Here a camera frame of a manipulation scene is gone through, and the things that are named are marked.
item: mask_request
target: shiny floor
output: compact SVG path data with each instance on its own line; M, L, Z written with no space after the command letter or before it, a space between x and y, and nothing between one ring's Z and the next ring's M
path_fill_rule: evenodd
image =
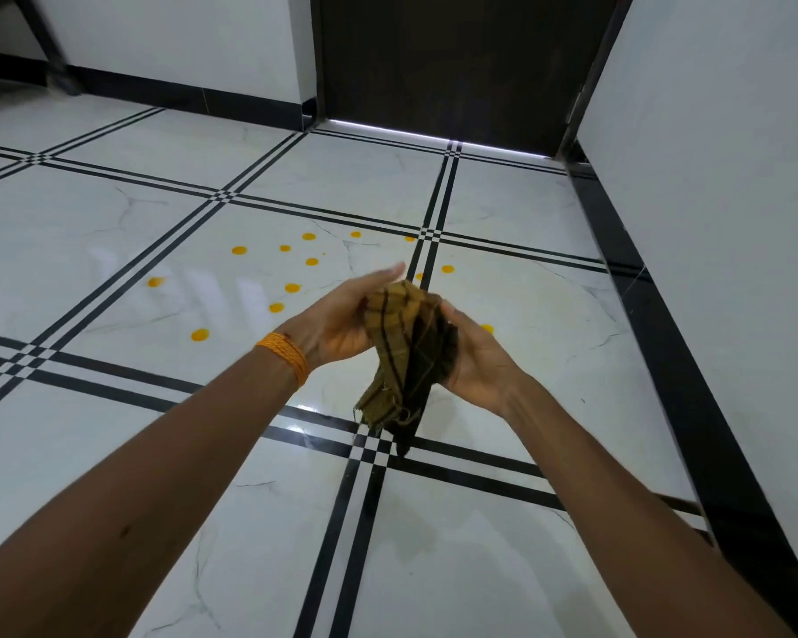
M549 159L0 93L0 542L346 278L409 276L488 325L610 452L704 520L575 192ZM436 387L397 461L315 372L135 636L624 636L550 485Z

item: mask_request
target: bracelet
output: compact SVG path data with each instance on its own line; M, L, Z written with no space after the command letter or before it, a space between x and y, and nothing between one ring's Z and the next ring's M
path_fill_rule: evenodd
M269 351L278 354L293 368L298 387L305 384L309 374L307 359L290 338L282 333L272 332L258 342L255 347L266 347Z

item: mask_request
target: finger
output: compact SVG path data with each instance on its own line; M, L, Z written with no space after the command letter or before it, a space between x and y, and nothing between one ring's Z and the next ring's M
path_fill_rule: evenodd
M447 300L441 302L441 311L447 316L447 320L457 326L458 331L464 333L473 342L478 342L490 335L487 331L479 327L477 322L469 317L464 311L456 309Z
M355 294L357 298L363 298L368 293L382 288L385 284L397 280L405 271L405 263L399 262L390 268L376 270L365 276L356 277L349 280L349 289Z

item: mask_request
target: checkered cloth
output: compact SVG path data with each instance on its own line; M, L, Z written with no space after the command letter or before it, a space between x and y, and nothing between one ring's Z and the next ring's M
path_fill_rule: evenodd
M411 447L431 386L449 376L458 355L458 331L440 303L407 280L367 296L363 323L379 369L355 409L369 428L393 434L400 457Z

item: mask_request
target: dark door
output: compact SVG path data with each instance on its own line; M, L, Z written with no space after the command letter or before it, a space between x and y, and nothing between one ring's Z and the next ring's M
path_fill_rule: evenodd
M617 0L319 0L326 116L554 155Z

